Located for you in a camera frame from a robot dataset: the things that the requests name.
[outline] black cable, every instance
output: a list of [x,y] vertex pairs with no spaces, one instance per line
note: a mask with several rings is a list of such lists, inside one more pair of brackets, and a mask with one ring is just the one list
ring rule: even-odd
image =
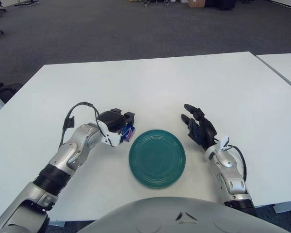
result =
[[241,159],[242,159],[242,165],[243,165],[243,180],[246,182],[246,180],[247,180],[247,166],[246,166],[246,162],[244,160],[243,154],[242,154],[241,150],[238,147],[233,146],[233,145],[228,145],[228,146],[230,148],[225,149],[225,150],[229,150],[229,149],[234,148],[238,152],[239,156],[241,157]]
[[101,130],[99,124],[98,124],[97,117],[99,117],[100,114],[99,114],[97,108],[95,108],[94,105],[91,104],[91,103],[88,103],[88,102],[80,102],[80,103],[77,103],[76,105],[74,105],[74,106],[69,110],[69,112],[68,112],[68,114],[67,114],[67,116],[66,116],[66,118],[65,118],[64,125],[63,125],[62,138],[61,138],[61,140],[60,140],[59,147],[61,147],[61,146],[63,145],[65,132],[66,132],[66,130],[67,130],[67,128],[65,128],[65,122],[66,122],[67,120],[69,120],[72,111],[73,111],[76,107],[78,107],[78,106],[80,106],[80,105],[85,105],[85,106],[88,106],[88,107],[91,107],[91,108],[94,109],[94,111],[95,111],[95,120],[96,120],[96,124],[97,124],[97,126],[98,126],[98,129],[99,129],[99,131],[102,133],[102,135],[103,135],[104,137],[106,137],[105,134],[102,132],[102,130]]

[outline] gray carpet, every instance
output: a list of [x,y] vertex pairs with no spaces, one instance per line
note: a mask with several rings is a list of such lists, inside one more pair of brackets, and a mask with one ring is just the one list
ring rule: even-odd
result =
[[[7,7],[0,18],[0,82],[22,83],[44,64],[250,51],[291,52],[291,9],[266,0],[233,11],[128,0],[40,0]],[[10,96],[2,95],[4,101]],[[258,209],[260,218],[291,231],[291,211]],[[78,223],[50,227],[76,232]]]

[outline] cardboard box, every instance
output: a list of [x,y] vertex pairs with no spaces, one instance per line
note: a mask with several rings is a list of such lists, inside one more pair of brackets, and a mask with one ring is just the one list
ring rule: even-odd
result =
[[205,0],[189,0],[190,7],[205,7]]

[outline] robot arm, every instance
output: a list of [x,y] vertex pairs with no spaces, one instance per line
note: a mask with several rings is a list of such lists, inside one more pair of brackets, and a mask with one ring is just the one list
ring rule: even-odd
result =
[[229,150],[236,148],[240,155],[241,152],[237,147],[228,145],[229,137],[218,134],[199,108],[188,104],[185,104],[184,108],[193,114],[195,120],[199,121],[197,124],[193,118],[181,115],[182,120],[189,127],[188,136],[205,150],[205,158],[209,161],[211,171],[218,183],[221,202],[226,206],[256,216],[251,196],[245,185],[244,160],[244,175],[242,176],[237,169],[236,160]]
[[46,211],[53,208],[58,195],[86,161],[99,142],[118,146],[121,130],[133,124],[133,113],[120,114],[114,109],[102,113],[95,123],[78,127],[62,144],[37,178],[27,184],[0,216],[0,233],[43,233],[49,223]]

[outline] green plate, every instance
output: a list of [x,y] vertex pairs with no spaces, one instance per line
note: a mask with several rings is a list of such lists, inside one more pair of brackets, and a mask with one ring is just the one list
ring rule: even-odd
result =
[[151,188],[172,185],[183,173],[185,152],[180,141],[164,130],[141,134],[129,151],[129,166],[142,184]]

